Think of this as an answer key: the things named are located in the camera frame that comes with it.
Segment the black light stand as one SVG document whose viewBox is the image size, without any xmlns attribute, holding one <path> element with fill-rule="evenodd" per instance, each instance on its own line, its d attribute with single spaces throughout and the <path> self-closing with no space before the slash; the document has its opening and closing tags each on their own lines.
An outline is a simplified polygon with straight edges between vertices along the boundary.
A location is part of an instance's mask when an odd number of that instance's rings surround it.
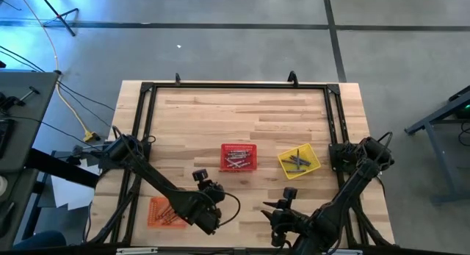
<svg viewBox="0 0 470 255">
<path fill-rule="evenodd" d="M 76 7 L 76 8 L 73 8 L 72 10 L 68 10 L 64 13 L 59 14 L 48 0 L 43 0 L 43 1 L 46 3 L 48 8 L 53 12 L 54 17 L 49 21 L 42 22 L 41 26 L 42 27 L 47 27 L 49 24 L 51 24 L 54 21 L 58 20 L 67 29 L 69 34 L 72 37 L 75 37 L 76 33 L 71 29 L 71 25 L 65 20 L 65 18 L 73 12 L 79 12 L 79 8 Z"/>
</svg>

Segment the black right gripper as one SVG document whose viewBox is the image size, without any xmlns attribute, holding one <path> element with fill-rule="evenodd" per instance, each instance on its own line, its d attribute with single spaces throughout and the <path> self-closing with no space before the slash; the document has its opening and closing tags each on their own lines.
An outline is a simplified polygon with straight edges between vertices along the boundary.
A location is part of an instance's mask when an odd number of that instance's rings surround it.
<svg viewBox="0 0 470 255">
<path fill-rule="evenodd" d="M 261 210 L 261 213 L 268 219 L 272 227 L 271 244 L 274 247 L 282 247 L 286 240 L 287 232 L 299 234 L 294 242 L 294 247 L 312 247 L 311 239 L 311 219 L 292 209 L 292 201 L 297 197 L 297 189 L 285 187 L 282 199 L 276 202 L 264 201 L 263 204 L 274 208 L 273 211 Z"/>
</svg>

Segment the black aluminium table frame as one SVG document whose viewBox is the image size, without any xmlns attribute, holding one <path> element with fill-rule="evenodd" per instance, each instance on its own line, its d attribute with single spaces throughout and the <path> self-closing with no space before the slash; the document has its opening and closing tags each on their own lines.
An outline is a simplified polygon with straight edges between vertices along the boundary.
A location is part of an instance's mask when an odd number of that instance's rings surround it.
<svg viewBox="0 0 470 255">
<path fill-rule="evenodd" d="M 358 141 L 369 133 L 357 84 L 220 83 L 181 85 L 125 81 L 112 122 L 122 132 L 155 137 L 149 160 L 176 186 L 192 189 L 192 172 L 207 169 L 209 177 L 228 192 L 220 204 L 223 224 L 214 235 L 196 226 L 151 229 L 148 206 L 156 190 L 147 182 L 140 188 L 132 245 L 173 247 L 267 247 L 270 225 L 261 210 L 264 201 L 277 201 L 288 186 L 298 189 L 293 207 L 311 213 L 338 191 L 328 146 L 336 141 Z M 223 143 L 257 146 L 257 169 L 220 171 Z M 287 179 L 278 155 L 309 143 L 321 167 L 296 179 Z"/>
</svg>

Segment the grey desk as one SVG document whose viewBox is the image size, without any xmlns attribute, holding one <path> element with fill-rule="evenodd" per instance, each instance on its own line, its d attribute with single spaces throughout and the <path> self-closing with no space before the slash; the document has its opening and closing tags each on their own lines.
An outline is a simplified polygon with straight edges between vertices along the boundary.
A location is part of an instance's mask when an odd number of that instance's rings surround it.
<svg viewBox="0 0 470 255">
<path fill-rule="evenodd" d="M 0 108 L 0 120 L 13 120 L 12 134 L 0 157 L 0 173 L 15 173 L 24 167 L 58 77 L 55 72 L 0 71 L 0 93 L 24 103 L 8 110 Z"/>
<path fill-rule="evenodd" d="M 25 168 L 16 173 L 2 173 L 7 189 L 0 195 L 0 251 L 11 249 L 29 203 L 38 171 Z"/>
</svg>

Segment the yellow plastic basket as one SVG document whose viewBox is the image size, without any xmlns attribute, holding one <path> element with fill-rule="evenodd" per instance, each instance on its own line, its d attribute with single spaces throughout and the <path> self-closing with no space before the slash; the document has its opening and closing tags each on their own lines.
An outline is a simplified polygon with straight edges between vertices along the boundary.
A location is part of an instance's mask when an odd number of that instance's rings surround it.
<svg viewBox="0 0 470 255">
<path fill-rule="evenodd" d="M 288 163 L 283 163 L 281 160 L 282 159 L 287 159 L 287 160 L 292 160 L 290 159 L 290 156 L 297 156 L 297 149 L 300 150 L 300 158 L 307 160 L 311 162 L 310 166 L 305 166 L 301 165 L 300 169 L 306 170 L 305 173 L 294 173 L 294 174 L 289 174 L 286 172 L 286 170 L 297 170 L 295 165 L 288 164 Z M 292 148 L 288 151 L 285 151 L 281 154 L 278 155 L 278 161 L 281 164 L 281 168 L 283 172 L 285 173 L 287 179 L 292 180 L 296 179 L 298 177 L 304 176 L 307 173 L 311 173 L 314 170 L 317 170 L 321 167 L 321 163 L 319 162 L 316 154 L 314 153 L 313 148 L 309 143 L 303 144 L 301 146 L 298 146 L 296 148 Z"/>
</svg>

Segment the white floor sheets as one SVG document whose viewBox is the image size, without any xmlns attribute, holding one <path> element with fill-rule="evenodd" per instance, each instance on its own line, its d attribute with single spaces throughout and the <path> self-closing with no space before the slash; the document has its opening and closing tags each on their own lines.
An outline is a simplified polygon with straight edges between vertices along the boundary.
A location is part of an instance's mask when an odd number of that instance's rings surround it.
<svg viewBox="0 0 470 255">
<path fill-rule="evenodd" d="M 51 177 L 55 207 L 65 206 L 67 210 L 89 206 L 95 190 L 57 176 Z"/>
</svg>

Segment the orange plastic basket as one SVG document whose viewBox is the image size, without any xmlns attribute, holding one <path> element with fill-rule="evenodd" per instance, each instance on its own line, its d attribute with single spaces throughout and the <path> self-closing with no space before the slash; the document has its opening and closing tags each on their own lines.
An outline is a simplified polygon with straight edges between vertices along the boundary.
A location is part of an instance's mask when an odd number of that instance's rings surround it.
<svg viewBox="0 0 470 255">
<path fill-rule="evenodd" d="M 187 227 L 187 223 L 182 220 L 180 217 L 179 219 L 175 220 L 171 225 L 162 225 L 162 220 L 156 219 L 156 214 L 161 208 L 165 208 L 166 206 L 170 206 L 170 202 L 165 197 L 153 197 L 150 199 L 150 203 L 148 206 L 148 217 L 147 217 L 147 226 L 151 229 L 185 229 Z"/>
</svg>

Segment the silver bracket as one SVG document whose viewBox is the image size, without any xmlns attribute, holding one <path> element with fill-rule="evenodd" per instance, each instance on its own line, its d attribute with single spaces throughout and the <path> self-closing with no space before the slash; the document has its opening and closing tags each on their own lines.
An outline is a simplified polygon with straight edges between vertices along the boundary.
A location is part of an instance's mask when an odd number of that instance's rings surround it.
<svg viewBox="0 0 470 255">
<path fill-rule="evenodd" d="M 359 250 L 350 250 L 350 249 L 337 249 L 334 252 L 329 250 L 328 252 L 324 252 L 321 255 L 364 255 L 363 251 Z"/>
<path fill-rule="evenodd" d="M 118 248 L 115 255 L 154 255 L 158 254 L 157 247 L 130 247 Z"/>
</svg>

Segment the grey desk frame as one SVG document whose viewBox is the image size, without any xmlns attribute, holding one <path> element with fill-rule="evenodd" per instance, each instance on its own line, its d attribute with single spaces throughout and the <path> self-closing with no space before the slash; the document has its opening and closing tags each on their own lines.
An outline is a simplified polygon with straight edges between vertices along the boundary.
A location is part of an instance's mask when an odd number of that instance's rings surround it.
<svg viewBox="0 0 470 255">
<path fill-rule="evenodd" d="M 414 135 L 420 130 L 425 130 L 438 165 L 444 175 L 449 192 L 446 195 L 433 196 L 431 202 L 433 204 L 444 204 L 470 200 L 470 185 L 466 186 L 464 184 L 458 168 L 450 165 L 444 148 L 439 144 L 434 127 L 439 124 L 458 124 L 460 126 L 458 142 L 462 146 L 470 148 L 470 85 L 450 96 L 443 107 L 404 129 L 407 135 Z"/>
</svg>

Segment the red plastic basket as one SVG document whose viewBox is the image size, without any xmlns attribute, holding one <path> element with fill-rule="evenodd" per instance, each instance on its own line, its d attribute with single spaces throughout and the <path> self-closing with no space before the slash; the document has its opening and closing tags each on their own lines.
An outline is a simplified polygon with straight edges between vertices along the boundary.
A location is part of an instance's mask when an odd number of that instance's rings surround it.
<svg viewBox="0 0 470 255">
<path fill-rule="evenodd" d="M 225 158 L 232 150 L 250 150 L 250 156 L 244 162 L 251 162 L 251 165 L 244 168 L 227 168 Z M 257 169 L 257 146 L 250 143 L 223 143 L 220 148 L 220 171 L 225 172 L 247 172 Z"/>
</svg>

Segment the black desk beam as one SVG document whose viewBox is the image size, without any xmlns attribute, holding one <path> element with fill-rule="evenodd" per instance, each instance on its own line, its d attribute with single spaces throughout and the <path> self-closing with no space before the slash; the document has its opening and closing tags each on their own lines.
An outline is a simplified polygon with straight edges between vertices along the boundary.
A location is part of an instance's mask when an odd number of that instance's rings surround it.
<svg viewBox="0 0 470 255">
<path fill-rule="evenodd" d="M 25 168 L 36 169 L 69 182 L 95 188 L 99 175 L 64 162 L 42 151 L 32 148 L 24 163 Z"/>
</svg>

